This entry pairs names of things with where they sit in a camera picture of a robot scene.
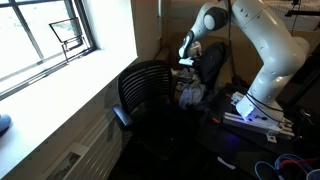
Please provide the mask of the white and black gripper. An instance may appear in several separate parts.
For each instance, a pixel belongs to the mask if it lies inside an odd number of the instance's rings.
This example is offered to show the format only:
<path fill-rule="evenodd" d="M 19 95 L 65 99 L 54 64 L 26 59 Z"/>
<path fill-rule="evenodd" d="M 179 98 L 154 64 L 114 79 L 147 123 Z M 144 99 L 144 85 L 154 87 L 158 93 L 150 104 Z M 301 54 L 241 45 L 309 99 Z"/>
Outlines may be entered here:
<path fill-rule="evenodd" d="M 181 47 L 178 51 L 181 65 L 192 66 L 194 60 L 201 55 L 202 47 L 198 41 L 192 43 L 188 49 Z"/>

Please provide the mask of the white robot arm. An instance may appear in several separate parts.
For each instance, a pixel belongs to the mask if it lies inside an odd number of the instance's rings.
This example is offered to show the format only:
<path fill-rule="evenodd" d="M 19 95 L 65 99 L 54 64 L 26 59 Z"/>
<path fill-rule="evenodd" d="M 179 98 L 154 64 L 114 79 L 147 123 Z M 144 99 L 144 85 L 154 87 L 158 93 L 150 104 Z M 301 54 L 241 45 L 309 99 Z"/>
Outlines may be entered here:
<path fill-rule="evenodd" d="M 303 38 L 291 36 L 282 20 L 262 0 L 220 0 L 202 5 L 179 56 L 186 59 L 195 41 L 230 22 L 243 31 L 263 61 L 246 95 L 236 105 L 238 113 L 245 120 L 261 114 L 266 119 L 282 121 L 284 113 L 275 98 L 305 63 L 310 45 Z"/>

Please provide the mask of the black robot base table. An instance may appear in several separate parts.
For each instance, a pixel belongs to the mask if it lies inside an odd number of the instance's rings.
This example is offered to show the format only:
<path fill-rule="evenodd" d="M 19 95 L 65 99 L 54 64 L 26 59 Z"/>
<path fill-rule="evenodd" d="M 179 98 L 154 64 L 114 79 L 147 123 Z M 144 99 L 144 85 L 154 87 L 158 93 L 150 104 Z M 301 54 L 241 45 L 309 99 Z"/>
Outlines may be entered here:
<path fill-rule="evenodd" d="M 317 131 L 307 126 L 302 116 L 292 112 L 290 140 L 278 138 L 269 142 L 265 134 L 223 123 L 225 112 L 236 114 L 231 96 L 245 93 L 241 86 L 228 84 L 217 94 L 210 94 L 196 141 L 209 149 L 215 160 L 227 167 L 229 178 L 245 180 L 306 180 L 307 174 L 320 169 Z"/>

